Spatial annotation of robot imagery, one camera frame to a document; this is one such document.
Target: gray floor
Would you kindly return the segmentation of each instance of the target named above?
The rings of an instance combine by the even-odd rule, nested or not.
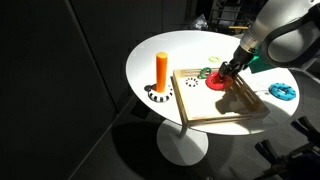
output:
[[[301,92],[294,117],[306,115],[320,130],[320,85],[301,72],[292,73]],[[286,154],[307,142],[305,136],[290,126],[290,121],[254,135],[208,134],[209,149],[204,159],[193,166],[180,167],[167,161],[158,150],[156,132],[163,118],[152,111],[148,113],[148,109],[137,102],[134,97],[128,103],[72,180],[247,180],[261,175],[269,167],[254,148],[257,142],[269,139],[278,154]]]

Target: red object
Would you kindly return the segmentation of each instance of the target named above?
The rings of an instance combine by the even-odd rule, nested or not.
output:
[[[206,85],[213,90],[223,90],[229,88],[233,80],[229,76],[225,76],[222,80],[219,78],[218,72],[211,73],[206,79]]]

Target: striped ring toy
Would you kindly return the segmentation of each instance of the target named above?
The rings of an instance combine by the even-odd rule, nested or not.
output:
[[[173,89],[170,85],[168,85],[164,93],[158,93],[152,88],[150,88],[148,91],[149,98],[152,101],[160,102],[160,103],[168,101],[172,95],[173,95]]]

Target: white table top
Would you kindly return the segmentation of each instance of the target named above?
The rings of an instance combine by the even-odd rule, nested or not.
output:
[[[178,105],[175,97],[164,103],[149,99],[144,90],[147,85],[156,83],[156,53],[168,54],[167,84],[174,69],[219,68],[223,61],[230,61],[240,39],[204,31],[174,31],[151,37],[140,43],[129,55],[126,74],[134,93],[153,111],[161,116],[181,124]],[[210,56],[218,56],[219,63],[209,61]],[[299,88],[289,70],[275,68],[252,74],[250,69],[239,73],[253,91],[269,108],[270,113],[264,119],[243,122],[206,124],[191,127],[207,133],[224,135],[245,135],[263,132],[286,122],[296,111],[299,104]],[[291,101],[283,101],[268,93],[273,83],[285,83],[297,93]]]

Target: green object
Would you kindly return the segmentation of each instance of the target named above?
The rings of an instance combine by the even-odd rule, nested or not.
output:
[[[253,56],[248,66],[252,74],[275,68],[274,66],[266,62],[264,59],[262,59],[260,56]]]
[[[220,58],[218,56],[210,56],[209,61],[217,63],[220,62]]]
[[[199,74],[199,78],[206,79],[208,77],[207,73],[211,74],[211,72],[212,72],[212,70],[209,67],[202,68],[200,71],[200,74]]]

